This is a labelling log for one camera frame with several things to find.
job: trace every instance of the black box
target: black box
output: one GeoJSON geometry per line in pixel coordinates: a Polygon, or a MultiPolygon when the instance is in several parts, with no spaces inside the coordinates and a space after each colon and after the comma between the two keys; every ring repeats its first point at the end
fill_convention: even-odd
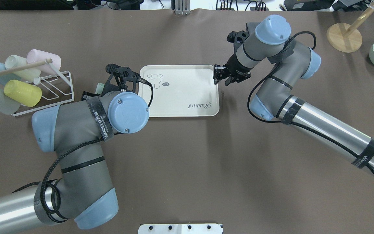
{"type": "Polygon", "coordinates": [[[284,5],[288,11],[311,11],[329,9],[334,0],[285,0],[284,5]]]}

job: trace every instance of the pink cup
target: pink cup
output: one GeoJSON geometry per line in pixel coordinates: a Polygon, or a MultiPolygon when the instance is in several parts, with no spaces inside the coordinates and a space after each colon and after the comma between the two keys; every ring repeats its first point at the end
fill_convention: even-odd
{"type": "MultiPolygon", "coordinates": [[[[44,61],[46,59],[52,59],[53,60],[52,65],[54,65],[54,67],[57,70],[60,71],[61,58],[58,55],[48,53],[48,52],[44,52],[44,51],[41,51],[41,50],[38,50],[38,49],[30,50],[30,52],[28,52],[28,55],[27,55],[27,63],[28,64],[33,63],[33,62],[44,61]]],[[[56,74],[56,72],[48,64],[41,65],[41,66],[36,67],[36,68],[40,69],[41,71],[43,71],[47,74],[52,74],[52,75],[56,74]]]]}

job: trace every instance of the yellow cup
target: yellow cup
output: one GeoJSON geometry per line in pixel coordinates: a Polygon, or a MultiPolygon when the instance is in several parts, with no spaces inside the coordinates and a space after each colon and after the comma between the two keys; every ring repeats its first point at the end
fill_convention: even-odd
{"type": "Polygon", "coordinates": [[[4,87],[4,94],[31,108],[40,101],[42,91],[37,86],[19,80],[10,80],[4,87]]]}

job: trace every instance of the black tape band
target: black tape band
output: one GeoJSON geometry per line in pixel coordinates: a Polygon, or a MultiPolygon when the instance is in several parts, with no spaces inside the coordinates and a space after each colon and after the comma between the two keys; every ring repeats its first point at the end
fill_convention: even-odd
{"type": "Polygon", "coordinates": [[[93,160],[89,160],[87,162],[79,163],[77,165],[69,166],[67,168],[64,168],[64,169],[61,170],[61,173],[72,172],[74,170],[81,169],[85,166],[90,166],[92,164],[99,163],[99,162],[102,162],[104,160],[105,160],[105,157],[102,156],[102,157],[99,157],[99,158],[96,158],[96,159],[93,159],[93,160]]]}
{"type": "Polygon", "coordinates": [[[285,113],[281,123],[290,126],[292,121],[294,120],[294,117],[297,115],[298,111],[301,109],[301,106],[303,106],[304,103],[306,103],[306,101],[297,98],[294,104],[292,104],[292,106],[285,113]]]}
{"type": "Polygon", "coordinates": [[[113,138],[113,129],[109,122],[108,115],[102,105],[101,100],[98,96],[88,97],[86,99],[87,105],[89,106],[90,112],[98,125],[99,131],[101,132],[104,142],[113,138]]]}
{"type": "Polygon", "coordinates": [[[278,77],[275,77],[275,76],[270,76],[269,78],[271,78],[272,80],[275,80],[275,81],[278,81],[279,83],[285,85],[288,89],[291,89],[292,90],[292,86],[290,84],[288,84],[287,82],[279,79],[278,77]]]}
{"type": "Polygon", "coordinates": [[[281,114],[282,109],[284,109],[285,105],[288,103],[288,101],[293,97],[294,95],[289,95],[285,102],[282,104],[281,108],[279,108],[278,113],[276,113],[276,116],[279,119],[279,115],[281,114]]]}
{"type": "Polygon", "coordinates": [[[246,49],[245,49],[245,44],[243,44],[243,52],[245,52],[245,55],[252,61],[255,61],[255,62],[261,62],[261,60],[257,60],[257,59],[254,59],[252,58],[251,56],[248,55],[248,53],[246,52],[246,49]]]}
{"type": "Polygon", "coordinates": [[[288,58],[294,53],[294,48],[296,45],[296,41],[292,40],[288,46],[284,49],[282,49],[279,53],[276,55],[269,57],[268,60],[271,64],[279,63],[283,61],[284,59],[288,58]]]}
{"type": "Polygon", "coordinates": [[[363,152],[352,162],[353,165],[358,168],[363,168],[374,156],[374,138],[370,139],[368,146],[363,150],[363,152]]]}

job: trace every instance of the white wire rack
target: white wire rack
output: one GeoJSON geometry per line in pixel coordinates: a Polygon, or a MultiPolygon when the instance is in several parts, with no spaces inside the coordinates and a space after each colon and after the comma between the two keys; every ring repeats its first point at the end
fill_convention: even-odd
{"type": "Polygon", "coordinates": [[[51,59],[0,71],[0,75],[9,74],[16,71],[22,71],[28,68],[35,68],[44,64],[48,64],[56,72],[56,74],[45,77],[36,77],[34,79],[34,82],[24,82],[41,88],[43,93],[42,99],[39,101],[37,105],[35,105],[32,108],[26,107],[25,105],[21,105],[18,111],[12,114],[12,116],[19,116],[22,114],[31,113],[33,111],[38,111],[44,108],[49,108],[74,101],[74,91],[71,73],[69,71],[60,72],[52,64],[51,59]]]}

